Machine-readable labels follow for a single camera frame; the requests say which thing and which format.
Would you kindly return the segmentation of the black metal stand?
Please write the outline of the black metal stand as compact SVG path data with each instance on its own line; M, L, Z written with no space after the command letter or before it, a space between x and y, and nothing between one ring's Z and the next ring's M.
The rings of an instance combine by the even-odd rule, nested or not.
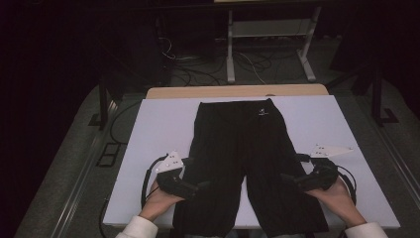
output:
M381 107L382 95L382 74L380 68L374 67L374 75L372 81L372 98L371 98L371 116L374 122L382 127L388 123L398 123L397 117L389 108Z
M111 105L111 102L108 100L109 93L103 77L99 80L98 94L99 112L91 116L88 125L97 126L100 131L103 131L108 124L109 107Z

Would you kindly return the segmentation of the white board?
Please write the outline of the white board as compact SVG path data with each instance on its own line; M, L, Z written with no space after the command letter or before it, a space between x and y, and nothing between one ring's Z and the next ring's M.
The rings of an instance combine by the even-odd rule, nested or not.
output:
M311 154L318 146L347 148L331 155L338 166L350 171L357 183L357 208L368 221L387 229L400 226L377 183L336 99L332 95L274 96L295 150ZM141 209L141 194L152 162L176 150L189 154L194 120L201 98L145 99L123 158L103 218L103 223L124 227Z

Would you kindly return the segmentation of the black pants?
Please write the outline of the black pants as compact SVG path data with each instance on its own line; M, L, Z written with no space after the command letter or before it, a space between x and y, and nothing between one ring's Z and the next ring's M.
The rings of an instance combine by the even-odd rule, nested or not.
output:
M242 184L267 237L329 230L318 200L282 179L305 174L282 114L271 99L201 103L183 179L206 182L178 203L175 234L224 237L235 225Z

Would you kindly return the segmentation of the person's right hand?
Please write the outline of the person's right hand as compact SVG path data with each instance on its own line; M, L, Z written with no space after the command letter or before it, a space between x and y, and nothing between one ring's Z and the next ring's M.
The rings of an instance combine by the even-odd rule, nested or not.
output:
M345 183L337 178L327 189L312 189L307 194L320 200L331 212L337 215L348 228L366 224L367 221L357 210Z

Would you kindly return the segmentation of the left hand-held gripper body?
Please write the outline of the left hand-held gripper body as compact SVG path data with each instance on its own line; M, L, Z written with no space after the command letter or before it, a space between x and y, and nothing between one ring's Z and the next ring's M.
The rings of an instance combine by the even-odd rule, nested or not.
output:
M157 166L157 184L162 191L183 199L192 199L198 191L197 185L184 181L180 175L186 167L177 151L170 152Z

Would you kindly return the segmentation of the wooden table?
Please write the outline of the wooden table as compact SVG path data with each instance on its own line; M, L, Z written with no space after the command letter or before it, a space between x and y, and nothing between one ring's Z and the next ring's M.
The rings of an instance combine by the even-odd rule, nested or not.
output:
M146 99L328 95L322 84L154 87Z

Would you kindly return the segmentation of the metal floor rail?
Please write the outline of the metal floor rail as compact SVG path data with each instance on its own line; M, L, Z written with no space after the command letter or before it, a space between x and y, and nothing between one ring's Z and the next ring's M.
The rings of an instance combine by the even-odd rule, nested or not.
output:
M65 136L50 172L62 205L54 216L49 238L64 238L86 191L99 151L103 148L106 129L100 127L100 106L85 100Z
M378 135L386 147L386 150L390 154L392 163L401 176L401 179L406 186L410 196L412 197L416 206L420 209L420 182L416 179L408 165L405 163L402 154L391 141L391 138L388 136L384 128L380 127L378 129Z

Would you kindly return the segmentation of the person's left hand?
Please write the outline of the person's left hand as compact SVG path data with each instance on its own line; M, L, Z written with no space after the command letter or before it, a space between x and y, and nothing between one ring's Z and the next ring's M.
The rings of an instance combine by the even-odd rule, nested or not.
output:
M152 184L151 191L146 204L139 213L140 217L143 217L150 222L155 221L159 216L166 213L174 204L183 200L182 197L162 191L158 187L156 181Z

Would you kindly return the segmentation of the white metal stand frame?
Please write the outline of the white metal stand frame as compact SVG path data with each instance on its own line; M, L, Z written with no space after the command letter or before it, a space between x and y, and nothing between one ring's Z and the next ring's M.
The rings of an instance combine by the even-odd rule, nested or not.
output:
M315 82L316 76L307 57L312 38L318 23L321 7L315 7L310 18L283 19L283 20L254 20L234 21L233 12L229 12L227 34L226 67L229 83L235 82L233 40L238 38L252 37L292 37L303 36L304 43L296 51L306 78L309 82Z

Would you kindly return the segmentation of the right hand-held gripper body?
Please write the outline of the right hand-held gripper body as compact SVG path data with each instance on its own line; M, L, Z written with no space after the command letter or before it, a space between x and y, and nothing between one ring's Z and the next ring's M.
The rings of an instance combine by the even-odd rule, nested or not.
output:
M351 147L330 146L316 144L309 155L303 157L304 162L313 165L313 171L303 177L296 179L297 186L303 191L322 188L329 189L341 178L347 187L354 188L347 176L339 172L339 167L331 161L331 158L352 152Z

